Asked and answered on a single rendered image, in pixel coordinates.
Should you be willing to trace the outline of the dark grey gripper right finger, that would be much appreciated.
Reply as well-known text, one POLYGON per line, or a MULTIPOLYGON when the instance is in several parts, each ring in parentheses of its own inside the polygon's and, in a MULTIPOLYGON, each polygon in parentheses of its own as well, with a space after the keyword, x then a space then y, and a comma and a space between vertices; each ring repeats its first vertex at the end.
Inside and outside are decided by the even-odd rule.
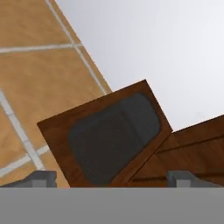
POLYGON ((197 178, 189 171, 168 171, 167 185, 177 188, 211 188, 219 185, 197 178))

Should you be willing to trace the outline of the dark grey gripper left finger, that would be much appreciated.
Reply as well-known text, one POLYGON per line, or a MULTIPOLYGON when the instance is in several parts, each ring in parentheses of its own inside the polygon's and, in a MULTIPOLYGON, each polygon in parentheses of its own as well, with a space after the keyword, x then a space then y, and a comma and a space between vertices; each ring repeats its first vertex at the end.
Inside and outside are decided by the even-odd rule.
POLYGON ((7 184, 12 188, 39 188, 39 187, 56 187, 56 171, 34 171, 26 178, 7 184))

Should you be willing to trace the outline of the brown wooden cabinet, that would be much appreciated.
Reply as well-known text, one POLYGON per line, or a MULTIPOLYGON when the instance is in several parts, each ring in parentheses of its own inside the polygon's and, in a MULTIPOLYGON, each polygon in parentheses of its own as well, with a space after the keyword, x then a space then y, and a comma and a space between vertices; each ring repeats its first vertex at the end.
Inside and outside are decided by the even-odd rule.
POLYGON ((129 182, 165 187, 168 171, 189 171, 224 186, 224 115, 173 132, 129 182))

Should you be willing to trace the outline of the brown cabinet door with glass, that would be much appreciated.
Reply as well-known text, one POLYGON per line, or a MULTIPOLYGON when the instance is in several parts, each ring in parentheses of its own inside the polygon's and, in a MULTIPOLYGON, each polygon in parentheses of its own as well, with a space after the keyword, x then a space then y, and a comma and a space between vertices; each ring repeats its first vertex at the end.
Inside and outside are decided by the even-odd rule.
POLYGON ((71 187, 122 186, 172 128, 146 80, 38 123, 71 187))

